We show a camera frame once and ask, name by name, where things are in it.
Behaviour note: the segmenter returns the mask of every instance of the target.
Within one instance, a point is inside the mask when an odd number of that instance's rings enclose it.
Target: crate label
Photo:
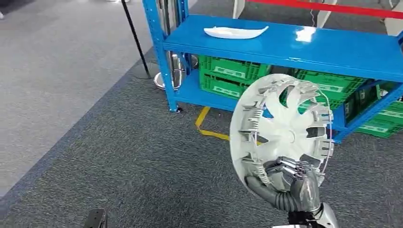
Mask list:
[[[218,87],[218,86],[215,86],[213,88],[213,91],[223,93],[223,94],[228,94],[230,96],[240,97],[240,94],[238,92],[234,92],[234,91],[224,89],[224,88],[221,88],[221,87]]]
[[[318,85],[320,90],[331,91],[336,93],[341,93],[344,89],[344,87],[341,86],[324,85],[324,84],[318,84]]]
[[[397,112],[392,112],[392,111],[388,111],[388,110],[382,110],[379,114],[396,117],[396,118],[403,118],[403,113],[397,113]]]
[[[365,125],[365,124],[362,125],[360,128],[365,129],[365,130],[374,131],[374,132],[382,132],[382,133],[388,132],[387,128],[374,127],[374,126],[369,126],[369,125]]]
[[[239,78],[243,78],[243,79],[246,78],[246,75],[243,72],[230,70],[230,69],[225,69],[225,68],[222,68],[222,67],[219,67],[219,66],[216,66],[214,68],[214,72],[218,72],[218,73],[222,73],[222,74],[226,74],[226,75],[231,75],[231,76],[239,77]]]

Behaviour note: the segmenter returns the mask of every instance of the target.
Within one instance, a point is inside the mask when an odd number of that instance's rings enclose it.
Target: blue metal shelf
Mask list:
[[[195,105],[234,111],[237,100],[203,91],[199,87],[199,71],[193,70],[175,93],[175,99]]]
[[[345,123],[344,106],[333,111],[336,142],[373,118],[403,95],[403,31],[387,36],[356,31],[331,30],[269,22],[188,15],[187,0],[178,1],[180,26],[169,36],[161,28],[155,0],[143,0],[154,49],[166,85],[169,109],[177,102],[232,111],[236,100],[210,94],[199,88],[198,72],[187,73],[181,88],[174,92],[167,51],[191,53],[266,63],[284,67],[397,82],[394,90],[377,101],[349,123]],[[261,36],[247,40],[214,38],[204,28],[232,27],[269,29]]]
[[[203,28],[269,29],[247,40],[210,37]],[[298,41],[306,28],[311,41]],[[303,38],[309,39],[309,31]],[[284,67],[403,82],[398,39],[380,34],[189,15],[164,42],[165,50],[233,58]]]

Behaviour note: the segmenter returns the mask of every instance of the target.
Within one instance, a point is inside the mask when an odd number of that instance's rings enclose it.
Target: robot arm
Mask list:
[[[291,177],[293,181],[290,190],[279,191],[271,185],[263,184],[255,176],[247,176],[246,184],[273,207],[288,211],[290,224],[312,228],[339,228],[333,210],[326,203],[320,202],[317,175],[308,162],[280,157],[266,167],[266,172],[283,172]]]

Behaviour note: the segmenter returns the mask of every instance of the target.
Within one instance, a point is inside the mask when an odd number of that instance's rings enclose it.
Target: black object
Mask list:
[[[105,209],[90,210],[84,228],[107,228],[108,214]]]
[[[146,78],[146,79],[151,79],[151,75],[150,75],[150,72],[148,70],[147,63],[145,62],[144,54],[143,54],[143,51],[141,50],[140,42],[138,40],[137,33],[136,33],[135,28],[134,28],[132,18],[130,16],[129,9],[127,8],[125,0],[121,0],[121,2],[122,2],[122,5],[123,5],[123,9],[125,10],[127,21],[129,22],[129,25],[130,25],[130,29],[132,30],[134,40],[136,41],[137,49],[140,52],[140,57],[141,57],[141,61],[143,62],[143,65],[144,65],[144,70],[145,70],[145,72],[147,73],[147,76],[148,76],[148,78]]]

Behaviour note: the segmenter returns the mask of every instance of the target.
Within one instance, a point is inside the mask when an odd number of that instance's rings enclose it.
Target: white dish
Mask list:
[[[213,28],[204,28],[204,32],[209,36],[223,39],[252,39],[260,36],[268,28],[269,28],[268,26],[266,26],[263,29],[213,27]]]

